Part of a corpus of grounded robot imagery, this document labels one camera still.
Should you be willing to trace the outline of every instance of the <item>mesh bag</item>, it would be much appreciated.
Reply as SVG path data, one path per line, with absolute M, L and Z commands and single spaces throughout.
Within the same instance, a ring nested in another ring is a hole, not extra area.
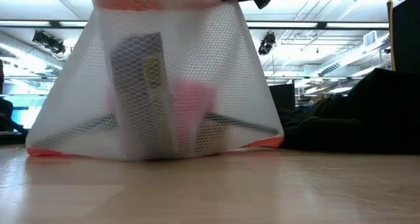
M 26 139 L 31 155 L 190 158 L 282 142 L 237 1 L 93 3 Z

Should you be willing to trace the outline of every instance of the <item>black panel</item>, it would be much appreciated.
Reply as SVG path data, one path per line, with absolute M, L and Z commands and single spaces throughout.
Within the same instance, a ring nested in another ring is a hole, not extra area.
M 406 0 L 394 8 L 394 58 L 397 72 L 420 74 L 420 0 Z
M 270 86 L 270 92 L 277 110 L 295 109 L 295 85 Z

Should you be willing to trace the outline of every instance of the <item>air duct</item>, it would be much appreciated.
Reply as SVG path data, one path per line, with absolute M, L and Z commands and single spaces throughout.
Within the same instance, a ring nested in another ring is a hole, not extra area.
M 356 72 L 355 74 L 352 74 L 352 77 L 358 77 L 358 76 L 364 76 L 370 72 L 372 72 L 376 68 L 388 68 L 391 65 L 391 61 L 382 62 L 376 66 L 372 66 L 370 68 L 367 68 L 365 70 L 361 70 L 359 72 Z M 334 83 L 328 83 L 323 85 L 322 87 L 313 87 L 311 89 L 308 89 L 305 93 L 311 94 L 316 93 L 319 91 L 330 91 L 330 93 L 337 93 L 336 91 L 331 92 L 331 90 L 334 90 L 337 88 L 337 86 L 340 85 L 341 87 L 353 87 L 354 86 L 354 80 L 346 80 L 342 82 L 334 82 Z
M 317 75 L 320 77 L 325 76 L 334 70 L 360 60 L 365 54 L 368 54 L 378 48 L 388 47 L 390 45 L 390 35 L 387 31 L 378 31 L 375 35 L 377 36 L 376 41 L 369 44 L 366 44 L 364 41 L 363 43 L 341 53 L 339 56 L 336 56 L 334 59 L 321 65 Z
M 61 70 L 65 63 L 3 33 L 0 33 L 0 49 L 16 56 L 19 67 L 38 72 L 48 67 Z

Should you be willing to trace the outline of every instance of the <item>ceiling beam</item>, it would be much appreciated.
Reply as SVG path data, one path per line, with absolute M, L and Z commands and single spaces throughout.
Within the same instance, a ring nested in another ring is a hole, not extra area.
M 78 29 L 86 20 L 0 20 L 0 28 Z M 334 21 L 258 21 L 248 20 L 250 30 L 389 30 L 388 22 L 334 22 Z

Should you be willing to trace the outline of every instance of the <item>pink object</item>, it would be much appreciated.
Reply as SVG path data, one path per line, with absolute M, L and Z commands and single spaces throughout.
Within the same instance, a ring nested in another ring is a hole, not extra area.
M 114 88 L 109 86 L 106 92 L 106 103 L 105 103 L 105 113 L 115 113 L 116 112 L 116 103 L 115 103 L 115 93 Z
M 216 91 L 199 82 L 178 81 L 173 92 L 175 131 L 180 143 L 188 143 L 204 115 L 215 111 Z

